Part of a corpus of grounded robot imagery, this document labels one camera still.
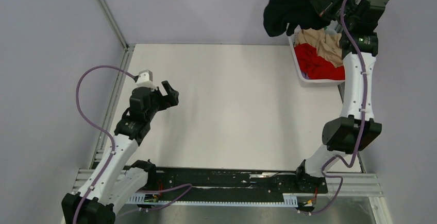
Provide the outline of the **black t shirt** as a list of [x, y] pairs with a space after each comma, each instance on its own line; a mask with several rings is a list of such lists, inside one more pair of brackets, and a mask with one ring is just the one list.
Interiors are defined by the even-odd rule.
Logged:
[[294, 29], [320, 30], [330, 25], [312, 7], [310, 0], [269, 0], [263, 12], [263, 27], [269, 37], [285, 33], [290, 36]]

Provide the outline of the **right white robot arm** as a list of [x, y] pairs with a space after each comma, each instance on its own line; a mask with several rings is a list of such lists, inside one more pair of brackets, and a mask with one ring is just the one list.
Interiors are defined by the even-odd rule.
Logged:
[[340, 116], [323, 127], [322, 145], [296, 170], [295, 187], [307, 192], [325, 183], [325, 172], [341, 160], [351, 168], [358, 152], [381, 134], [372, 105], [372, 74], [378, 54], [375, 29], [389, 0], [310, 0], [321, 18], [342, 26], [340, 49], [345, 89]]

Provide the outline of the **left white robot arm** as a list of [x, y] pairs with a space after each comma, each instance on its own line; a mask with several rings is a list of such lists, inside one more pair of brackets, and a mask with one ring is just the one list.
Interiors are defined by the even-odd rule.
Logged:
[[138, 84], [132, 91], [129, 107], [111, 136], [110, 150], [78, 192], [64, 196], [61, 206], [66, 223], [114, 223], [120, 208], [136, 190], [157, 185], [157, 174], [145, 168], [144, 161], [140, 167], [130, 168], [121, 180], [118, 177], [150, 131], [155, 114], [179, 104], [179, 92], [168, 81], [162, 86], [165, 95], [150, 84]]

